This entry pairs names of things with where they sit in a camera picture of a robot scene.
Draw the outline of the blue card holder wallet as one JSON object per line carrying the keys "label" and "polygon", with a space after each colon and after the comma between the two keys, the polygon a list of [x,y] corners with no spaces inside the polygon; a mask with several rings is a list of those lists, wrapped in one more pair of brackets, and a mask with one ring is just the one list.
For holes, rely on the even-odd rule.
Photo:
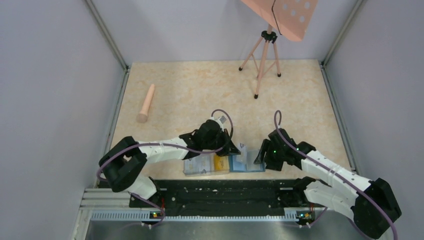
{"label": "blue card holder wallet", "polygon": [[242,155],[231,155],[229,156],[229,171],[231,173],[259,173],[265,172],[265,164],[254,164],[256,157],[258,156],[259,150],[248,150],[246,154],[246,163],[237,161],[237,157]]}

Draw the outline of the clear acrylic card stand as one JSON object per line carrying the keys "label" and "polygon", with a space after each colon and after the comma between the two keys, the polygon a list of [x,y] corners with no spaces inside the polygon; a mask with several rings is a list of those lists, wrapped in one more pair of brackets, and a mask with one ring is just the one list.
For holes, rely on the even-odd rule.
{"label": "clear acrylic card stand", "polygon": [[230,172],[228,156],[201,154],[183,161],[183,173],[187,177],[225,175]]}

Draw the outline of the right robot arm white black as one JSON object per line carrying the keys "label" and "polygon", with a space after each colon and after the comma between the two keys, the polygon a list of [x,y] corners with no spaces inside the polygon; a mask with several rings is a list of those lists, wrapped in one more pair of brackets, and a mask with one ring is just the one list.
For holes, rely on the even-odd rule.
{"label": "right robot arm white black", "polygon": [[331,209],[345,216],[368,238],[379,239],[402,215],[387,181],[371,180],[342,167],[311,144],[296,143],[282,128],[262,141],[254,164],[265,164],[274,171],[281,171],[288,164],[312,174],[314,177],[297,180],[294,202]]}

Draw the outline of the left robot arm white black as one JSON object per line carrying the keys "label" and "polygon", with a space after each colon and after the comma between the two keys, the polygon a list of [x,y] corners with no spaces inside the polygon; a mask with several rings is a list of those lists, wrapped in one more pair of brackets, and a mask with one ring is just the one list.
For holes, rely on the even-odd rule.
{"label": "left robot arm white black", "polygon": [[126,136],[99,160],[98,176],[113,192],[128,192],[154,207],[160,202],[160,188],[151,177],[142,175],[146,164],[209,154],[239,155],[232,133],[219,120],[208,119],[198,129],[168,140],[141,142]]}

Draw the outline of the pink tripod stand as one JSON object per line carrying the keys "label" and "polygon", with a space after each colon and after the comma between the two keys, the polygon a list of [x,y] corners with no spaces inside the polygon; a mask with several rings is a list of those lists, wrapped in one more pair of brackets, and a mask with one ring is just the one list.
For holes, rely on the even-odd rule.
{"label": "pink tripod stand", "polygon": [[[244,69],[247,62],[250,59],[253,60],[253,63],[254,63],[254,66],[255,66],[255,69],[256,69],[256,72],[257,72],[257,75],[256,75],[257,83],[256,83],[255,91],[254,91],[254,94],[253,94],[253,97],[254,97],[255,100],[258,99],[258,97],[259,97],[262,79],[263,79],[264,75],[269,70],[271,70],[273,67],[276,67],[276,76],[278,78],[280,78],[282,76],[282,71],[281,71],[281,66],[280,66],[280,61],[279,61],[279,55],[278,55],[278,49],[277,49],[277,44],[276,44],[277,38],[278,38],[278,36],[277,36],[277,33],[273,31],[273,26],[271,24],[268,24],[267,29],[261,32],[260,38],[258,39],[256,44],[254,45],[254,47],[251,49],[251,51],[247,55],[246,59],[243,61],[243,63],[238,68],[238,70],[241,72]],[[263,42],[263,50],[262,50],[262,53],[261,53],[260,61],[259,61],[259,63],[257,63],[257,60],[254,56],[254,53],[262,42]],[[270,45],[272,45],[272,47],[273,47],[274,61],[268,68],[266,68],[265,63],[266,63],[266,60],[267,60],[268,49],[269,49]]]}

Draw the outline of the pink perforated board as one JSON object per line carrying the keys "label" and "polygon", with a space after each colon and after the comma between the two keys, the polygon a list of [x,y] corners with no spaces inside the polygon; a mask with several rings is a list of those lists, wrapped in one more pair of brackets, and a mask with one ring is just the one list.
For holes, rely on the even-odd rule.
{"label": "pink perforated board", "polygon": [[304,39],[317,0],[242,0],[280,35],[292,42]]}

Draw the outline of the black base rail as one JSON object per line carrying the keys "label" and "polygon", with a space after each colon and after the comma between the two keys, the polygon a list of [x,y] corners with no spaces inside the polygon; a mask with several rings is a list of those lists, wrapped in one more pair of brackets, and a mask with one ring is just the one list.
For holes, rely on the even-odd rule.
{"label": "black base rail", "polygon": [[312,207],[324,207],[306,201],[293,188],[300,179],[156,179],[159,192],[150,199],[116,193],[129,195],[130,208],[154,211],[160,220],[166,216],[283,216],[296,208],[311,213]]}

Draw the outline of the aluminium slotted rail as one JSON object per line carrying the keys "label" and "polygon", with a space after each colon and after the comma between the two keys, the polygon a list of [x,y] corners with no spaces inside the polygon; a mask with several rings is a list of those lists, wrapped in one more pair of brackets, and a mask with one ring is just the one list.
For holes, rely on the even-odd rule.
{"label": "aluminium slotted rail", "polygon": [[[159,216],[154,217],[154,211],[149,210],[94,210],[92,221],[135,221],[158,222]],[[266,216],[166,216],[168,222],[298,222],[312,217],[310,213],[287,210],[285,215]]]}

